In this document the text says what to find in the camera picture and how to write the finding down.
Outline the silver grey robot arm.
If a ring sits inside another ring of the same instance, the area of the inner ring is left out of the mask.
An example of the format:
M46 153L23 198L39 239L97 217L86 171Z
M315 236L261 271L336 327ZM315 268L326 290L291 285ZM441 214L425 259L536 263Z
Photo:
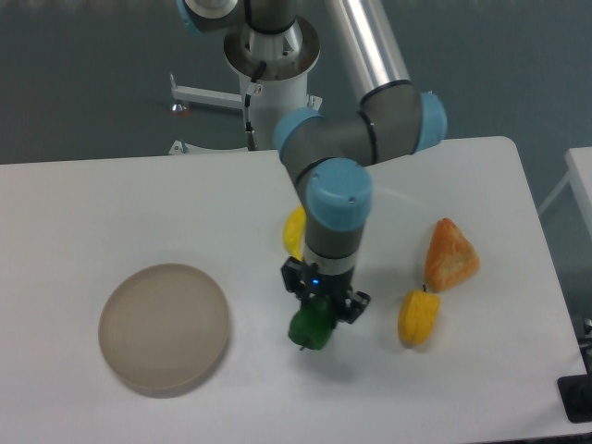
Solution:
M329 1L359 108L328 120L305 92L317 61L315 28L294 1L180 1L185 29L226 32L224 52L243 77L241 112L247 147L276 150L304 208L301 258L282 266L286 289L300 301L294 327L352 323L370 297L352 288L356 256L372 204L367 169L439 144L447 116L439 98L418 92L379 1Z

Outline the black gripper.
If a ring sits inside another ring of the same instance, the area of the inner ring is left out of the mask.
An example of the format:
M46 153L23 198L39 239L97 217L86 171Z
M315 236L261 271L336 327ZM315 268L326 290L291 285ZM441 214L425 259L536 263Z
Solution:
M300 302L312 296L327 297L333 306L333 327L338 323L353 324L371 302L371 296L352 289L354 269L328 275L322 273L318 264L303 264L290 256L280 269L285 289Z

